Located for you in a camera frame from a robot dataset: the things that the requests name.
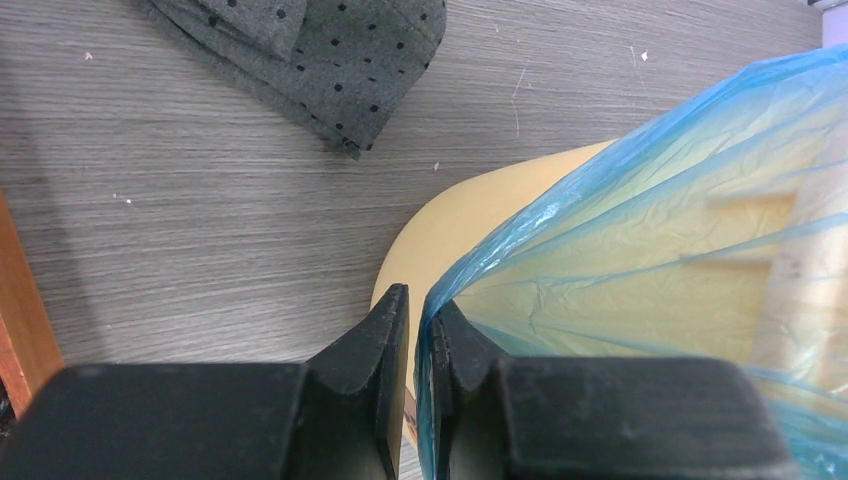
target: black object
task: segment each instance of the black object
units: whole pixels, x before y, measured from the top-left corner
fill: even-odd
[[[0,478],[398,476],[407,290],[306,364],[59,373]],[[513,358],[453,302],[432,323],[439,480],[796,479],[759,395],[709,359]]]

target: plastic bag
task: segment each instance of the plastic bag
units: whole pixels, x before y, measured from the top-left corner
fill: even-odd
[[[848,47],[755,63],[567,175],[427,296],[518,355],[743,366],[807,478],[848,478]],[[430,339],[416,352],[432,478]]]

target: gray cloth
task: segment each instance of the gray cloth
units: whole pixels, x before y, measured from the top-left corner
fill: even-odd
[[[442,0],[134,0],[238,87],[358,159],[446,26]]]

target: wooden furniture leg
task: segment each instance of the wooden furniture leg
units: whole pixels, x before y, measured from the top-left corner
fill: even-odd
[[[63,366],[47,311],[0,192],[0,380],[17,417]]]

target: polka dot cloth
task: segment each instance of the polka dot cloth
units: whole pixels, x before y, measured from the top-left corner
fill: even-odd
[[[359,158],[427,70],[442,0],[134,0],[199,59]]]

